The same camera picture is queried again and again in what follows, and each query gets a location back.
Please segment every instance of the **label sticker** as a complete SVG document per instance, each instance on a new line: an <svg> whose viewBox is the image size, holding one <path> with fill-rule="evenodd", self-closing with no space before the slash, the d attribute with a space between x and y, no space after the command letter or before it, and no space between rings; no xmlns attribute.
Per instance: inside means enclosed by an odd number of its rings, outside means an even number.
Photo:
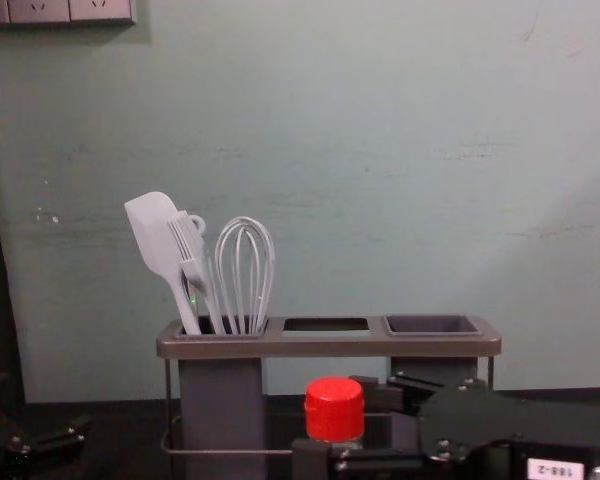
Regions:
<svg viewBox="0 0 600 480"><path fill-rule="evenodd" d="M584 480L584 465L530 458L527 461L528 480Z"/></svg>

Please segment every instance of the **painted wall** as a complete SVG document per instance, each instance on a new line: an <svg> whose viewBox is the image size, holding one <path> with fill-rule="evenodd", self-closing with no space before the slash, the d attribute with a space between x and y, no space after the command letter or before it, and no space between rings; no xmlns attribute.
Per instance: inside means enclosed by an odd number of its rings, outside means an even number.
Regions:
<svg viewBox="0 0 600 480"><path fill-rule="evenodd" d="M269 227L273 314L468 312L505 337L498 387L600 386L600 0L140 0L139 18L0 32L30 401L162 394L176 309L122 207L150 190L216 234ZM303 364L270 367L297 387Z"/></svg>

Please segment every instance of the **gray utensil caddy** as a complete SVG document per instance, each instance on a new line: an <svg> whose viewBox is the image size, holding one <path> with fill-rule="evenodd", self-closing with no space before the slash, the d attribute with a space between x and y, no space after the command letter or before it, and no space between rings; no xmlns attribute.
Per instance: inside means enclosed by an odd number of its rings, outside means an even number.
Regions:
<svg viewBox="0 0 600 480"><path fill-rule="evenodd" d="M187 480L266 480L266 456L290 452L266 450L264 358L387 357L388 375L404 372L446 384L476 377L478 359L486 357L492 386L501 345L486 320L464 315L270 317L257 336L185 335L174 321L157 340L166 371L163 449L172 460L186 459ZM173 448L172 360L178 361L185 450Z"/></svg>

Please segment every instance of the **fork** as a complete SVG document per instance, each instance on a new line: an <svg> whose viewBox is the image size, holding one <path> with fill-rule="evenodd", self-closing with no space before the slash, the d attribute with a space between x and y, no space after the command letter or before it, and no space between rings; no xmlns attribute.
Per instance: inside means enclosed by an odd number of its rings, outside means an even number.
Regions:
<svg viewBox="0 0 600 480"><path fill-rule="evenodd" d="M214 332L217 335L226 334L218 305L215 303L213 284L207 271L207 262L204 250L202 249L200 232L186 211L178 212L174 218L169 220L169 227L178 244L181 259L180 267L184 276L204 298Z"/></svg>

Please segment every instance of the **red bottle cap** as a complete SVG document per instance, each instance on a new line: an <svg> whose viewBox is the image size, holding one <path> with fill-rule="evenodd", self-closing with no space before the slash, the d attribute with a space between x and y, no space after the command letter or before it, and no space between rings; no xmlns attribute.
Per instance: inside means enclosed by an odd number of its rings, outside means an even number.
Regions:
<svg viewBox="0 0 600 480"><path fill-rule="evenodd" d="M307 433L314 440L346 442L364 433L364 399L350 378L325 377L307 387L304 401Z"/></svg>

